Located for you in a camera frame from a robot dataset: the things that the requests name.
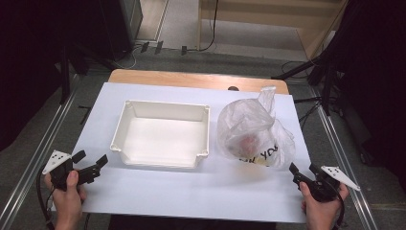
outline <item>metal rail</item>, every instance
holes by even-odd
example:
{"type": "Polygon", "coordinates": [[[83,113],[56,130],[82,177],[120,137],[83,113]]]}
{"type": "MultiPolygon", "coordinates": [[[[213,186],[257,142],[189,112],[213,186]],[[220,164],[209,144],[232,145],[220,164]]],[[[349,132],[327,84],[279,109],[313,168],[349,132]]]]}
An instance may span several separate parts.
{"type": "MultiPolygon", "coordinates": [[[[314,86],[310,86],[310,91],[312,96],[320,97],[318,89],[315,88],[314,86]]],[[[330,117],[326,115],[325,111],[321,107],[318,108],[318,112],[322,120],[323,126],[325,127],[327,137],[333,148],[335,157],[337,158],[340,170],[342,170],[352,181],[354,181],[355,184],[358,184],[355,174],[352,171],[349,159],[347,158],[344,148],[341,145],[340,139],[338,138],[338,135],[335,131],[333,122],[331,121],[330,117]]],[[[360,192],[356,192],[353,189],[349,189],[349,191],[354,206],[358,212],[358,216],[360,217],[361,222],[364,226],[364,229],[377,230],[378,227],[373,218],[370,205],[366,200],[362,190],[360,192]]]]}
{"type": "Polygon", "coordinates": [[[54,116],[51,124],[48,126],[47,131],[42,137],[38,147],[35,150],[30,163],[26,170],[23,172],[17,185],[14,187],[9,200],[0,216],[0,229],[10,229],[11,224],[15,219],[21,205],[23,204],[28,191],[30,190],[36,173],[39,171],[43,164],[47,152],[54,142],[54,139],[59,131],[59,128],[69,111],[72,101],[75,98],[78,86],[80,83],[79,75],[75,75],[72,80],[72,93],[69,95],[65,104],[59,106],[56,115],[54,116]]]}

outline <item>human hand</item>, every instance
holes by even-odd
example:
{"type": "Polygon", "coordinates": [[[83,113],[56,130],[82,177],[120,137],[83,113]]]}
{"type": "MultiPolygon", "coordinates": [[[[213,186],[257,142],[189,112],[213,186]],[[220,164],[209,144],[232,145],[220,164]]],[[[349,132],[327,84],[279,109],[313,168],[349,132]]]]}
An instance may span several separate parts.
{"type": "MultiPolygon", "coordinates": [[[[309,230],[328,230],[331,228],[337,211],[341,208],[341,202],[335,199],[330,202],[319,202],[313,198],[310,189],[304,182],[300,183],[300,188],[304,200],[302,201],[302,210],[306,214],[306,224],[309,230]]],[[[340,184],[339,194],[341,198],[346,199],[349,195],[347,186],[340,184]]]]}
{"type": "MultiPolygon", "coordinates": [[[[81,203],[86,199],[86,192],[83,186],[77,187],[79,174],[76,171],[69,172],[66,178],[66,192],[55,189],[53,192],[54,204],[56,206],[56,229],[77,229],[81,219],[81,203]]],[[[45,175],[45,184],[52,190],[51,175],[45,175]]]]}

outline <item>wooden panel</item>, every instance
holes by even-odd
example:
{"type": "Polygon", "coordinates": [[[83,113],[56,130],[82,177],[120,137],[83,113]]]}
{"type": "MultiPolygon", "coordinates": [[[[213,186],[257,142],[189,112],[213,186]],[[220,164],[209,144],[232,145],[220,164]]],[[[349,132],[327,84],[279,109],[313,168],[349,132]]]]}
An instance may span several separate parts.
{"type": "Polygon", "coordinates": [[[321,21],[321,25],[316,29],[298,29],[298,36],[304,46],[304,51],[308,59],[313,59],[321,51],[323,43],[326,41],[331,31],[337,30],[341,18],[344,13],[344,9],[347,5],[347,0],[342,1],[340,8],[335,10],[335,13],[325,20],[321,21]]]}
{"type": "Polygon", "coordinates": [[[157,40],[161,31],[168,0],[140,0],[143,9],[143,22],[137,39],[157,40]]]}
{"type": "MultiPolygon", "coordinates": [[[[317,55],[329,33],[338,27],[348,0],[221,0],[217,19],[298,28],[308,59],[317,55]]],[[[215,0],[199,0],[197,47],[201,19],[213,19],[215,0]]]]}
{"type": "MultiPolygon", "coordinates": [[[[201,18],[213,17],[215,0],[201,1],[201,18]]],[[[217,19],[295,28],[320,28],[344,0],[221,0],[217,19]]]]}
{"type": "Polygon", "coordinates": [[[278,94],[289,94],[287,85],[283,80],[251,79],[225,75],[118,69],[111,73],[108,81],[224,90],[230,86],[235,86],[240,91],[246,92],[260,92],[263,86],[275,85],[278,94]]]}

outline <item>transparent plastic bag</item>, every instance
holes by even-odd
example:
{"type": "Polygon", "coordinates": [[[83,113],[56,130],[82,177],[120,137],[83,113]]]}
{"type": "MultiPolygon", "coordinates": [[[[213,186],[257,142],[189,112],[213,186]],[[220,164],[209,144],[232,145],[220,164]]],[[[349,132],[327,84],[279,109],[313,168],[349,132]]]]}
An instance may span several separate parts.
{"type": "Polygon", "coordinates": [[[277,168],[293,161],[294,137],[275,117],[275,90],[264,87],[257,99],[238,100],[221,110],[217,143],[226,156],[277,168]]]}

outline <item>white table surface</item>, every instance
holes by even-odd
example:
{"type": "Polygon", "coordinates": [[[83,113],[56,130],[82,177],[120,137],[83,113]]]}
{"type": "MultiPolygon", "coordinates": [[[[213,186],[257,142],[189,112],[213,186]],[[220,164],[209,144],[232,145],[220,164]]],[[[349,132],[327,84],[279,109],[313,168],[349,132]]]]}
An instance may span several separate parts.
{"type": "MultiPolygon", "coordinates": [[[[107,154],[108,163],[95,182],[86,184],[83,212],[202,219],[305,222],[302,194],[288,167],[267,168],[231,160],[218,152],[216,120],[221,109],[259,93],[140,84],[105,83],[83,128],[74,152],[87,156],[75,167],[83,169],[107,154]],[[109,149],[124,101],[143,100],[211,107],[210,155],[194,170],[127,166],[109,149]]],[[[275,96],[277,118],[293,133],[295,165],[301,173],[310,159],[293,99],[275,96]]],[[[165,147],[156,147],[165,151],[165,147]]]]}

